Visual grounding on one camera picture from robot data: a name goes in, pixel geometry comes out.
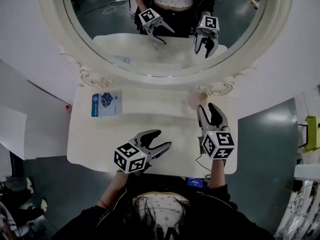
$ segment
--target white mirror frame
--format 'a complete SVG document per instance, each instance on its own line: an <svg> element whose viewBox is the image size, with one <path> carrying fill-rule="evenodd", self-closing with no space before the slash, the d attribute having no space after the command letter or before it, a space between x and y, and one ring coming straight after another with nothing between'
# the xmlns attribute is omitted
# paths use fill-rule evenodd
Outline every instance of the white mirror frame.
<svg viewBox="0 0 320 240"><path fill-rule="evenodd" d="M42 15L51 32L87 73L101 74L119 85L190 90L212 85L249 68L274 42L291 9L292 0L261 0L255 17L243 36L213 60L184 68L182 76L150 76L134 73L129 65L100 48L81 27L70 0L39 0Z"/></svg>

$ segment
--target blue display screen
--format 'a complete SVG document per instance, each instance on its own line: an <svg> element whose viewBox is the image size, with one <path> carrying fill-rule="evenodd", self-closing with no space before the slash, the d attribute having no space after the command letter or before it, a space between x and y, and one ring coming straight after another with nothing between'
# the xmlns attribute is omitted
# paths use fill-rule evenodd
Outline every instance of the blue display screen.
<svg viewBox="0 0 320 240"><path fill-rule="evenodd" d="M187 179L187 184L189 186L203 188L204 187L204 180L203 179L198 179L198 178L188 178Z"/></svg>

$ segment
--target gray floor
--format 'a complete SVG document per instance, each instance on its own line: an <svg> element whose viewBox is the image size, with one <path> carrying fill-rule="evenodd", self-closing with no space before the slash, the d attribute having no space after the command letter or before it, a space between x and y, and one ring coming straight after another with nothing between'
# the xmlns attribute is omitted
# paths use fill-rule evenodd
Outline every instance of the gray floor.
<svg viewBox="0 0 320 240"><path fill-rule="evenodd" d="M134 20L124 8L110 15L103 15L111 0L79 0L75 14L86 33L93 39L115 33L138 34ZM249 0L215 0L213 16L219 20L219 44L231 47L246 31L256 14Z"/></svg>
<svg viewBox="0 0 320 240"><path fill-rule="evenodd" d="M237 171L227 176L231 200L251 221L275 233L289 201L297 158L294 99L238 121ZM48 201L46 217L58 229L97 202L112 175L71 164L65 156L24 162L33 201ZM48 224L48 237L55 229Z"/></svg>

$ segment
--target red object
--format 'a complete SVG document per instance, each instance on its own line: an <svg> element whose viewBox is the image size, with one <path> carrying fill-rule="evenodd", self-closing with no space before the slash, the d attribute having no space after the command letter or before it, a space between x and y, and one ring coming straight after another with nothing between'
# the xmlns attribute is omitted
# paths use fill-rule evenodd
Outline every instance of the red object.
<svg viewBox="0 0 320 240"><path fill-rule="evenodd" d="M66 111L68 111L68 113L70 113L72 111L72 106L71 105L66 105L65 109L66 109Z"/></svg>

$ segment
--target white shoe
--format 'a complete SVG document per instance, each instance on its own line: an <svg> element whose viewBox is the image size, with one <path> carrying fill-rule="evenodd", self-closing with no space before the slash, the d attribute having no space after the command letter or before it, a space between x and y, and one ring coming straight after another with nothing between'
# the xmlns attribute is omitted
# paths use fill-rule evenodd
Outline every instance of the white shoe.
<svg viewBox="0 0 320 240"><path fill-rule="evenodd" d="M48 203L47 203L46 200L44 200L44 199L41 200L40 208L41 208L44 212L47 211L47 209L48 209Z"/></svg>
<svg viewBox="0 0 320 240"><path fill-rule="evenodd" d="M26 177L26 188L28 189L28 190L30 190L30 193L31 194L33 194L35 191L34 191L34 188L32 187L32 182L31 182L31 180L28 178L28 177Z"/></svg>

